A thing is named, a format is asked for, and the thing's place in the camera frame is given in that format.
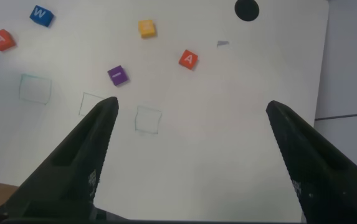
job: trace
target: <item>white board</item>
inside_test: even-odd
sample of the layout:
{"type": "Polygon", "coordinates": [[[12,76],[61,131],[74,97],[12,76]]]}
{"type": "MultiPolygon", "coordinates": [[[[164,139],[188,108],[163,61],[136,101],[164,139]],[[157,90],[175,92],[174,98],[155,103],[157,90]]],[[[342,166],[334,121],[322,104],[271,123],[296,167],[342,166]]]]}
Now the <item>white board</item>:
{"type": "Polygon", "coordinates": [[[328,3],[258,0],[244,22],[234,0],[0,1],[0,182],[21,184],[83,118],[83,93],[120,110],[95,205],[133,219],[298,222],[301,208],[265,113],[285,103],[313,124],[328,3]],[[48,29],[29,19],[38,4],[48,29]],[[158,36],[143,40],[138,21],[158,36]],[[229,45],[217,48],[218,40],[229,45]],[[194,71],[178,64],[199,55],[194,71]],[[107,71],[121,65],[130,83],[107,71]],[[52,80],[46,105],[18,98],[21,74],[52,80]],[[135,131],[137,106],[162,112],[135,131]]]}

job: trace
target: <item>letter w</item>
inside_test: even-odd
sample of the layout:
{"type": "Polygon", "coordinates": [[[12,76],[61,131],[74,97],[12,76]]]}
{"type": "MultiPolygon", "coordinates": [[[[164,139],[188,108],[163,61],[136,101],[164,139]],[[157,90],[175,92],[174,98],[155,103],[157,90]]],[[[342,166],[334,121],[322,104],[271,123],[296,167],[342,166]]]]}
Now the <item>letter w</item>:
{"type": "Polygon", "coordinates": [[[40,15],[39,15],[40,18],[41,18],[45,13],[46,13],[45,11],[43,12],[41,9],[38,9],[38,8],[36,8],[36,9],[34,10],[34,15],[36,16],[36,15],[40,14],[40,15]]]}

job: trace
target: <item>letter block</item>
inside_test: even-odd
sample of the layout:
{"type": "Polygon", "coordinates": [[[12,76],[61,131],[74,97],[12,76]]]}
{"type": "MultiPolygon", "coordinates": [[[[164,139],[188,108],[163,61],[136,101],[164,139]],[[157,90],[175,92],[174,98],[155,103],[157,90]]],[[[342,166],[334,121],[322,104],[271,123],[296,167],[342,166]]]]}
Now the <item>letter block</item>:
{"type": "Polygon", "coordinates": [[[149,38],[156,35],[155,25],[152,20],[144,20],[138,22],[138,30],[142,38],[149,38]]]}
{"type": "Polygon", "coordinates": [[[35,23],[45,27],[49,27],[49,24],[53,18],[54,15],[51,11],[40,6],[35,6],[33,12],[30,15],[30,19],[32,19],[35,23]]]}
{"type": "Polygon", "coordinates": [[[185,50],[181,59],[179,59],[179,64],[192,70],[195,66],[198,56],[188,50],[185,50]]]}
{"type": "Polygon", "coordinates": [[[121,67],[121,65],[111,69],[108,71],[109,77],[112,80],[113,84],[115,86],[118,86],[126,81],[128,81],[128,77],[126,73],[124,72],[124,69],[121,67]]]}
{"type": "Polygon", "coordinates": [[[2,29],[0,30],[0,51],[4,51],[15,46],[15,41],[8,31],[2,29]]]}

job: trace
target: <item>black circle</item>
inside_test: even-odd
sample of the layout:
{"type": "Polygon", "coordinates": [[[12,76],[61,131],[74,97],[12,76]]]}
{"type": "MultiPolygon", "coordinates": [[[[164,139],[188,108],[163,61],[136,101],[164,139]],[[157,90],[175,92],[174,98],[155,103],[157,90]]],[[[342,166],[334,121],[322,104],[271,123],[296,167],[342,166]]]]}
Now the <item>black circle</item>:
{"type": "Polygon", "coordinates": [[[255,0],[238,0],[235,3],[235,13],[243,21],[253,21],[259,16],[260,8],[255,0]]]}

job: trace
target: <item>purple block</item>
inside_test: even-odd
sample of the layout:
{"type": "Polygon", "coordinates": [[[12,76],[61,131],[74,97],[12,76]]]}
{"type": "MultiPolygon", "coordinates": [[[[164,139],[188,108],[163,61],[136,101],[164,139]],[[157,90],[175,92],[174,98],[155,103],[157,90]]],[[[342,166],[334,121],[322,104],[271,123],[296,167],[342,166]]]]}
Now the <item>purple block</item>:
{"type": "Polygon", "coordinates": [[[128,77],[124,72],[123,68],[121,67],[121,65],[109,70],[108,74],[110,79],[113,81],[113,84],[115,84],[115,86],[118,86],[123,82],[128,81],[128,77]]]}

